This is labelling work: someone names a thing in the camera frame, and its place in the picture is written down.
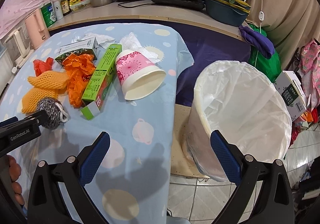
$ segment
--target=tiled floor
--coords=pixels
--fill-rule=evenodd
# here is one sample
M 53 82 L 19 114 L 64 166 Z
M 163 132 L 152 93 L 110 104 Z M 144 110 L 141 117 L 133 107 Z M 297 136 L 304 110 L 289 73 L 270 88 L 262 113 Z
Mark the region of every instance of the tiled floor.
M 284 166 L 291 187 L 305 173 L 308 163 L 320 156 L 320 127 L 303 131 L 287 152 Z M 258 182 L 240 221 L 249 218 L 257 200 L 261 182 Z M 172 175 L 168 197 L 168 209 L 174 217 L 183 217 L 192 224 L 211 224 L 233 193 L 235 185 L 212 179 L 188 179 Z

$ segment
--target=finger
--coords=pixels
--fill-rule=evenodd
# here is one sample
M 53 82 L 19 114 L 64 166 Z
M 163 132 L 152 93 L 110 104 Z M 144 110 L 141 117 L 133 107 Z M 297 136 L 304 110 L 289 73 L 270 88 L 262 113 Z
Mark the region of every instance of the finger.
M 9 173 L 11 180 L 15 182 L 18 180 L 19 176 L 21 175 L 21 167 L 18 163 L 13 164 L 12 166 L 9 167 Z
M 20 194 L 15 194 L 14 197 L 20 205 L 24 205 L 24 199 Z
M 21 188 L 21 185 L 19 183 L 13 182 L 12 183 L 12 189 L 13 189 L 14 193 L 22 194 L 22 188 Z
M 8 160 L 9 160 L 9 166 L 11 166 L 12 164 L 17 163 L 16 159 L 11 155 L 8 155 Z

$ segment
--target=paper cup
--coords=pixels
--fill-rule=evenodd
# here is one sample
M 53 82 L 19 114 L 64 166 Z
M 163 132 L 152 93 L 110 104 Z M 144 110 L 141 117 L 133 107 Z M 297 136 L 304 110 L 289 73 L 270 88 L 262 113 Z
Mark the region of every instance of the paper cup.
M 116 69 L 124 99 L 137 100 L 155 91 L 166 73 L 140 52 L 127 49 L 116 58 Z

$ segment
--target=blue gripper pad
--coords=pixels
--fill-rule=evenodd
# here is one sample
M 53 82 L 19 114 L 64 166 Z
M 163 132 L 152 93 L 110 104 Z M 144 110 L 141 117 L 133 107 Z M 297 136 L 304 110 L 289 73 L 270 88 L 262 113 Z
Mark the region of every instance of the blue gripper pad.
M 12 124 L 18 122 L 18 118 L 17 117 L 11 117 L 3 122 L 0 122 L 0 127 L 4 127 L 6 125 Z
M 238 186 L 241 183 L 241 167 L 220 138 L 218 131 L 211 133 L 210 144 L 229 181 Z
M 82 187 L 92 182 L 103 158 L 110 147 L 110 136 L 104 133 L 80 168 L 79 183 Z

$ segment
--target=beige curtain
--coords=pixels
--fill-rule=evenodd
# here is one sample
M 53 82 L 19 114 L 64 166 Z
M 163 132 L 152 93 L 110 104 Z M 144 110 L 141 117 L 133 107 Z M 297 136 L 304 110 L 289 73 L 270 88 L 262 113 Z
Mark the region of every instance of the beige curtain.
M 247 20 L 260 26 L 259 12 L 264 12 L 263 29 L 273 42 L 284 69 L 297 47 L 312 38 L 320 38 L 320 6 L 316 0 L 247 0 L 252 6 Z

